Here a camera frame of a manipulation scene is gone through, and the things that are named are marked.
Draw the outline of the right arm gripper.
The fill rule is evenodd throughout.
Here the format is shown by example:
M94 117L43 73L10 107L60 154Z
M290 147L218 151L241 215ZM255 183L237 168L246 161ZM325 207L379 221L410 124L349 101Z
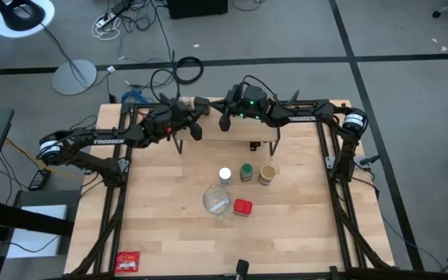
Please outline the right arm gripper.
M221 113L219 127L221 131L228 131L231 126L231 116L245 118L243 101L243 83L233 85L223 100L211 101L210 105Z

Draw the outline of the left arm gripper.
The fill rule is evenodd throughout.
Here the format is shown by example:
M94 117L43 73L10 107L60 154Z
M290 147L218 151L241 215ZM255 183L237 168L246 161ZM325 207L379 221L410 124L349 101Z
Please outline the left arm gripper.
M165 105L154 107L145 116L145 131L153 140L169 138L178 131L189 129L191 137L202 139L202 128L197 123L207 110L189 110L179 98L165 99Z

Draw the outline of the black pepper tin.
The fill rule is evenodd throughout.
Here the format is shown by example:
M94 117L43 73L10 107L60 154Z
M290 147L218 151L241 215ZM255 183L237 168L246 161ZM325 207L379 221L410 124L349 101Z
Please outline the black pepper tin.
M208 116L210 114L210 101L207 98L196 96L193 99L195 110L202 110L202 114Z

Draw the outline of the white-lid bagel seasoning jar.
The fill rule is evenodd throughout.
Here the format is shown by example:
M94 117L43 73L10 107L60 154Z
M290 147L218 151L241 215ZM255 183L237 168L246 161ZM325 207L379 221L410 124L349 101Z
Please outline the white-lid bagel seasoning jar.
M223 167L219 170L219 183L221 186L230 186L232 180L232 172L228 167Z

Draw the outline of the green-lid oregano jar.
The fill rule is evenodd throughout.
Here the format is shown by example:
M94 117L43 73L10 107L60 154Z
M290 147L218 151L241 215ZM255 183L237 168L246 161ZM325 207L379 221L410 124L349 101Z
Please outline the green-lid oregano jar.
M250 163L244 163L240 167L240 180L242 182L247 182L252 180L254 175L254 168Z

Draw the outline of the tan-lid furikake jar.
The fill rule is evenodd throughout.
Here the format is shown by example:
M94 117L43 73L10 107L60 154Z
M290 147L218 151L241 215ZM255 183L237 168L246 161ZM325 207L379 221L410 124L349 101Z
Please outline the tan-lid furikake jar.
M258 175L258 183L263 186L268 186L275 178L276 169L272 165L263 165L260 168Z

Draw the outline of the clear glass measuring mug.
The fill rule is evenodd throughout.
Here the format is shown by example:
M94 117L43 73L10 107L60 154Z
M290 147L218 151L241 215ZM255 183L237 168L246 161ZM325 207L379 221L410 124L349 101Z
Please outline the clear glass measuring mug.
M224 187L211 185L204 192L202 202L206 211L214 215L217 222L223 222L223 215L229 209L231 197Z

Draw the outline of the red-lid smoked paprika tin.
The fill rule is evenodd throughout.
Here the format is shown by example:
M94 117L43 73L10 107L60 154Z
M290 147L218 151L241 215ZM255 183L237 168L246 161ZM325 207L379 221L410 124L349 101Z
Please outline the red-lid smoked paprika tin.
M233 204L233 213L235 215L249 216L252 212L253 203L244 199L236 199Z

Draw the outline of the black computer case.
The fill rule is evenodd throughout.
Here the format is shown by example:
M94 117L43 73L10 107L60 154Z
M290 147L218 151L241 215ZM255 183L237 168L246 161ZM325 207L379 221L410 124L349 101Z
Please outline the black computer case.
M222 15L228 12L228 0L166 0L171 19Z

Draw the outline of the floor lamp with round base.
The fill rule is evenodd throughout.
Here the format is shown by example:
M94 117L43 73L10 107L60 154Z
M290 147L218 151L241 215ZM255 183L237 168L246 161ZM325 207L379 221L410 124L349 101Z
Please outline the floor lamp with round base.
M75 96L91 88L96 81L96 66L85 59L72 59L49 30L55 16L51 0L0 0L0 36L10 39L46 33L66 62L57 68L52 87L63 96Z

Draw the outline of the white power strip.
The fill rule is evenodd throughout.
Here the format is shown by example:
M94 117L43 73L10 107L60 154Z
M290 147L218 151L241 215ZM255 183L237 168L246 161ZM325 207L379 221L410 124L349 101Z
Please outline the white power strip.
M111 23L115 19L116 15L113 12L108 12L104 16L100 16L97 21L94 23L96 28L103 28L107 24Z

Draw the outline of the black power adapter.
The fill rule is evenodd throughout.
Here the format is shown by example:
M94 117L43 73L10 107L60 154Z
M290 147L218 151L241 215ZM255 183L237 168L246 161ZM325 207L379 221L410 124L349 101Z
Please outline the black power adapter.
M44 189L48 179L51 176L51 171L40 169L36 172L28 187L29 191L41 191Z

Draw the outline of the red snack packet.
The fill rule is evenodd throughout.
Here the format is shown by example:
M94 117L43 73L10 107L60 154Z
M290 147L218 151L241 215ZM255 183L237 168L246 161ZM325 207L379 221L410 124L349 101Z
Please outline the red snack packet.
M131 273L139 270L139 251L121 251L116 256L115 272Z

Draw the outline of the white box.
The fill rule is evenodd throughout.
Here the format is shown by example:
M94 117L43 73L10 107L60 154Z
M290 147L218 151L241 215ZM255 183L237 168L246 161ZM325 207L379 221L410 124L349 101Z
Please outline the white box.
M65 219L67 205L23 206L23 210ZM56 257L58 255L61 236L50 233L15 229L11 244L6 254L7 258Z

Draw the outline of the black aluminium rig frame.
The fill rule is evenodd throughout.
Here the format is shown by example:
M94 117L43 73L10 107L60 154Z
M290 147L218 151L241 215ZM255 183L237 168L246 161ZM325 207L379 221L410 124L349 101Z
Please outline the black aluminium rig frame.
M104 104L94 128L127 128L153 104ZM123 187L106 187L92 174L79 196L65 274L70 279L119 280L116 256L139 251L134 279L225 277L237 261L250 264L251 278L346 278L358 280L448 280L443 272L405 271L383 257L388 240L376 197L363 184L331 176L342 139L321 123L279 128L275 154L268 146L251 154L207 156L177 151L172 136L145 149L91 145L84 153L114 158L126 167ZM252 180L240 180L250 163ZM263 186L263 165L276 169ZM232 172L221 186L219 170ZM223 222L206 211L202 196L218 185L230 193ZM253 203L249 216L235 215L236 199Z

